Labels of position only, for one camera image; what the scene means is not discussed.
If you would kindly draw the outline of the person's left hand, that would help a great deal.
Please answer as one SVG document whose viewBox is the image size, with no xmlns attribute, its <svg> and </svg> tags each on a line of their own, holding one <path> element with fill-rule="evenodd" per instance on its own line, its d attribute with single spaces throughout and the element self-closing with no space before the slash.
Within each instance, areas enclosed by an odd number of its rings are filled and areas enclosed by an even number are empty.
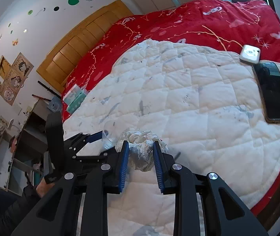
<svg viewBox="0 0 280 236">
<path fill-rule="evenodd" d="M 36 193 L 40 198 L 42 198 L 54 187 L 54 185 L 54 183 L 47 184 L 45 179 L 42 178 L 41 182 L 36 187 Z"/>
</svg>

